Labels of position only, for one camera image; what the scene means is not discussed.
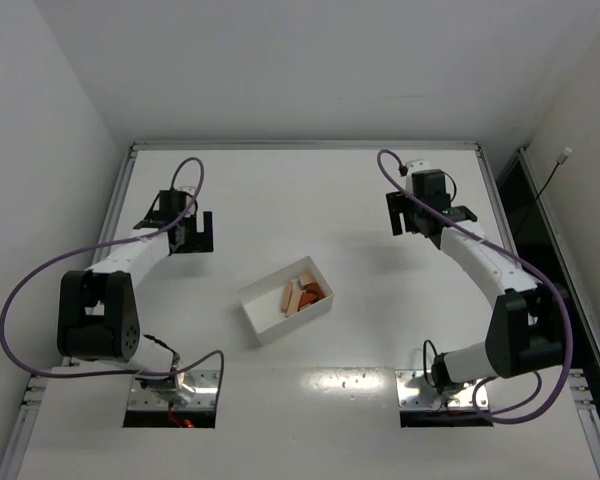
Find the white perforated plastic box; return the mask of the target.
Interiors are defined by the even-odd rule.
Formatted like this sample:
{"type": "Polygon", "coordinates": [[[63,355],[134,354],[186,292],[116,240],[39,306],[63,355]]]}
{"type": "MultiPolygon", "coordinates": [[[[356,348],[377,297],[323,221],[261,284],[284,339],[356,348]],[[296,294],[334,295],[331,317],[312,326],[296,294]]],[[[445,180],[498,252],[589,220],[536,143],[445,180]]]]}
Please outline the white perforated plastic box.
{"type": "Polygon", "coordinates": [[[260,346],[268,345],[326,314],[333,290],[310,256],[246,286],[240,305],[260,346]]]}

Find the long engraved wood block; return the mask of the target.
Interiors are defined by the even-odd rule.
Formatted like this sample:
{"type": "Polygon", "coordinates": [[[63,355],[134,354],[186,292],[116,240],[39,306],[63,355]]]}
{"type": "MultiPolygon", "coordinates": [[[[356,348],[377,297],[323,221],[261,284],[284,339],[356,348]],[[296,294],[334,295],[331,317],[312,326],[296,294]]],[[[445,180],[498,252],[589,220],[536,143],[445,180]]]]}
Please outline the long engraved wood block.
{"type": "Polygon", "coordinates": [[[287,282],[284,286],[282,299],[281,299],[281,311],[283,313],[288,312],[292,293],[293,293],[293,283],[287,282]]]}

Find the light wood cube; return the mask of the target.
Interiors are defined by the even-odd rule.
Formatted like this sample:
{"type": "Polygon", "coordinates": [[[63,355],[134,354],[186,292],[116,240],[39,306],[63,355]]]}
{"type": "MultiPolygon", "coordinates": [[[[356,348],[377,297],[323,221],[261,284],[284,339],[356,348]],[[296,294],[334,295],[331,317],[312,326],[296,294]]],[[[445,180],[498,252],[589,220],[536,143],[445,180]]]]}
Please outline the light wood cube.
{"type": "Polygon", "coordinates": [[[315,282],[314,277],[310,273],[303,273],[298,276],[298,282],[302,288],[315,282]]]}

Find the long plain wood block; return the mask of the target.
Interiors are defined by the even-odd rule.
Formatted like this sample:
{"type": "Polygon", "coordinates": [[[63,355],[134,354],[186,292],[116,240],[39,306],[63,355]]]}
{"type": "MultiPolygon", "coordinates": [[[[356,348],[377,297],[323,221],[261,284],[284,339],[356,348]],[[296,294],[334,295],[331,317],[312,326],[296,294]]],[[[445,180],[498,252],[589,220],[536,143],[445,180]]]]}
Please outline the long plain wood block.
{"type": "Polygon", "coordinates": [[[299,311],[300,301],[302,299],[303,291],[301,289],[293,288],[291,291],[289,304],[286,310],[286,316],[291,317],[299,311]]]}

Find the orange arch wood block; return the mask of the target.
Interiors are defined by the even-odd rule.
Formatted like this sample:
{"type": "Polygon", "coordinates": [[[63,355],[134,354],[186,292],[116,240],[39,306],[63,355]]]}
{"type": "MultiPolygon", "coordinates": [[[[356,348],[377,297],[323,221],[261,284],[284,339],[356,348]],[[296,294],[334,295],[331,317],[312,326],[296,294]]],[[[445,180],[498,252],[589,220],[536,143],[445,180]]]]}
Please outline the orange arch wood block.
{"type": "Polygon", "coordinates": [[[302,311],[303,309],[308,308],[310,305],[315,304],[321,299],[322,297],[319,294],[316,294],[315,292],[303,292],[300,296],[300,300],[298,303],[298,310],[302,311]]]}

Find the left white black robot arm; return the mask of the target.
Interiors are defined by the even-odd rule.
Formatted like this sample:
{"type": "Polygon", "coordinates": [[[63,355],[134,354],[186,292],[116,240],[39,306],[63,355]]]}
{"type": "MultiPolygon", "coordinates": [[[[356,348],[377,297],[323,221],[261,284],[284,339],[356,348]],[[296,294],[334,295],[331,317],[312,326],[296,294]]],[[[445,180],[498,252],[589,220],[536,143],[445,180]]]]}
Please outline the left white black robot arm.
{"type": "Polygon", "coordinates": [[[213,251],[212,213],[203,213],[203,229],[198,230],[197,210],[193,192],[161,190],[134,226],[134,242],[116,246],[86,270],[63,276],[57,327],[61,355],[129,370],[143,390],[171,406],[192,401],[195,380],[177,371],[180,354],[141,331],[135,288],[170,256],[213,251]]]}

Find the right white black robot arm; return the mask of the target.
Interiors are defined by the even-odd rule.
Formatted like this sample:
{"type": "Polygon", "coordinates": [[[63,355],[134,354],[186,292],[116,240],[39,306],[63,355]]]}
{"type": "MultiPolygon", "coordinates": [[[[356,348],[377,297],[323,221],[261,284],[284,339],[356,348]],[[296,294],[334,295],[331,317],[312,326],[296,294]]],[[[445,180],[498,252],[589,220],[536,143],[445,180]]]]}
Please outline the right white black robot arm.
{"type": "Polygon", "coordinates": [[[393,233],[430,240],[460,266],[492,309],[484,341],[435,355],[432,387],[443,393],[484,378],[568,368],[573,338],[564,290],[532,276],[509,252],[488,242],[477,216],[453,205],[443,171],[415,165],[400,174],[404,189],[386,196],[393,233]]]}

